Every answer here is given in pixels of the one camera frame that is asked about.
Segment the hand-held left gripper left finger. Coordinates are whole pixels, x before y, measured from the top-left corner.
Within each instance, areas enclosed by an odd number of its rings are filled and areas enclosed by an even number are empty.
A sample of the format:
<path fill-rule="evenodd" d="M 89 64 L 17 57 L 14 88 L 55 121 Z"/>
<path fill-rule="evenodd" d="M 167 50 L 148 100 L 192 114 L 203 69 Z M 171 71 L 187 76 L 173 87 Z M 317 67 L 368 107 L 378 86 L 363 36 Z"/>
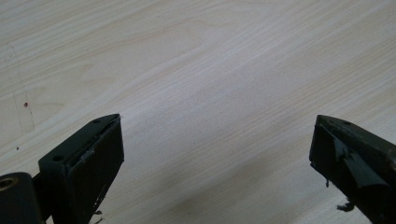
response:
<path fill-rule="evenodd" d="M 55 224 L 88 224 L 114 181 L 124 151 L 120 115 L 94 119 L 38 162 Z"/>

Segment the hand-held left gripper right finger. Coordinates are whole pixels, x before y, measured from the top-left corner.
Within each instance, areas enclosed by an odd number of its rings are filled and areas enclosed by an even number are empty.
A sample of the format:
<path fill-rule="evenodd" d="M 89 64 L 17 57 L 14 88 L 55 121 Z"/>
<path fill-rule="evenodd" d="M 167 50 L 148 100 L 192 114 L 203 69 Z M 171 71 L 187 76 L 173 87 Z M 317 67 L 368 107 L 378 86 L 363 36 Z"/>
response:
<path fill-rule="evenodd" d="M 396 145 L 349 121 L 317 116 L 310 165 L 373 224 L 396 224 Z"/>

